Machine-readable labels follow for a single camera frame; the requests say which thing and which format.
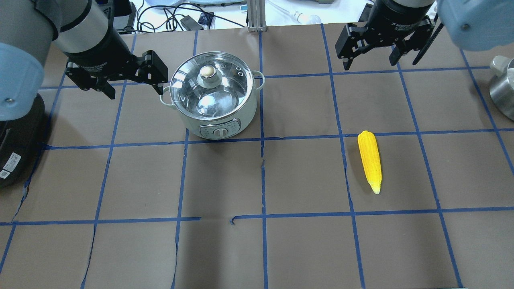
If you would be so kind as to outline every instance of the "white pot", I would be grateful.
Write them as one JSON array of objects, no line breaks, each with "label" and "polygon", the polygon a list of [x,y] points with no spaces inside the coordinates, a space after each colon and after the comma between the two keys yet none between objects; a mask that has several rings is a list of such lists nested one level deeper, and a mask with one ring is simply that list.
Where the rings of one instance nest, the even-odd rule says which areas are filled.
[{"label": "white pot", "polygon": [[[254,75],[263,79],[256,88]],[[254,118],[257,95],[264,87],[260,71],[250,70],[236,56],[225,52],[205,52],[180,65],[173,75],[169,92],[171,103],[186,127],[206,139],[223,139],[245,129]]]}]

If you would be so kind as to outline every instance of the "barcode sticker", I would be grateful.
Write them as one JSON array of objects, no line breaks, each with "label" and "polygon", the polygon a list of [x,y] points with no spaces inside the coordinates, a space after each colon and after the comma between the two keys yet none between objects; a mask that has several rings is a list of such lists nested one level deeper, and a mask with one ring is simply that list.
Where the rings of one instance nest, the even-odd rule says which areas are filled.
[{"label": "barcode sticker", "polygon": [[7,161],[7,163],[4,166],[4,170],[13,172],[14,169],[16,168],[16,166],[18,165],[18,162],[20,162],[21,159],[22,159],[22,156],[20,156],[16,153],[12,153],[11,157],[9,158],[9,160]]},{"label": "barcode sticker", "polygon": [[10,174],[10,172],[2,170],[2,172],[0,172],[0,178],[7,178]]}]

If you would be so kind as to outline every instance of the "metal post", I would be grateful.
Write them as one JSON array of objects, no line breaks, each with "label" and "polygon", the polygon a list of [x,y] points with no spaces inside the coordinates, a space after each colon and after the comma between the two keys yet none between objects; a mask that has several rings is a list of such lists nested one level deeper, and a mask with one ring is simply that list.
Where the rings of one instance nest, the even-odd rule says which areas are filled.
[{"label": "metal post", "polygon": [[247,0],[248,31],[266,31],[265,0]]}]

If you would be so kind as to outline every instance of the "corn cob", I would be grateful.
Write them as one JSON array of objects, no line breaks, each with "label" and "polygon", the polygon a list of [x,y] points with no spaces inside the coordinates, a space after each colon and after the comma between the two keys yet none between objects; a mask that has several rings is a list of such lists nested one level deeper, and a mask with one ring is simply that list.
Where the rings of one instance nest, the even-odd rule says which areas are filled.
[{"label": "corn cob", "polygon": [[360,158],[364,167],[364,174],[375,194],[380,193],[382,183],[382,168],[378,155],[377,139],[373,133],[363,131],[357,137],[359,143]]}]

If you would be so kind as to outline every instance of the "glass lid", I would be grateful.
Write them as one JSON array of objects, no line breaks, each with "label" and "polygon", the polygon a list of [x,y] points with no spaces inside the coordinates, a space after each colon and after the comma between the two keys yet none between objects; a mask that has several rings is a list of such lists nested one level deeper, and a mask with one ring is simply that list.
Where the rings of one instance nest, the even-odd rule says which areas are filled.
[{"label": "glass lid", "polygon": [[210,120],[229,116],[253,91],[253,76],[241,59],[206,52],[185,61],[170,82],[171,99],[183,114]]}]

